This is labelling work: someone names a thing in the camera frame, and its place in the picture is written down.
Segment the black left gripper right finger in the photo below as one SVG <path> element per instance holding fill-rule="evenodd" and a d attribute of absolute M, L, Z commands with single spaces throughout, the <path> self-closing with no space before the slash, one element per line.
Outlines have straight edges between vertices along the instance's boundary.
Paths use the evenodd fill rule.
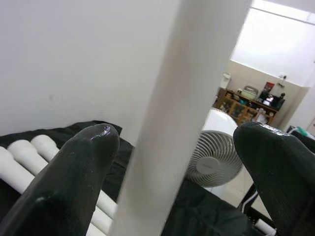
<path fill-rule="evenodd" d="M 315 155 L 297 137 L 259 122 L 233 133 L 237 154 L 282 236 L 315 234 Z"/>

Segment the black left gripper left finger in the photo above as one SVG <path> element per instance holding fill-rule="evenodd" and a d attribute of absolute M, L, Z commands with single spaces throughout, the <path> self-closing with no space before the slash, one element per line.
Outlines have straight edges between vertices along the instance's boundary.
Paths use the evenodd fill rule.
<path fill-rule="evenodd" d="M 1 235 L 85 235 L 119 142 L 110 124 L 86 127 L 69 139 L 2 220 Z"/>

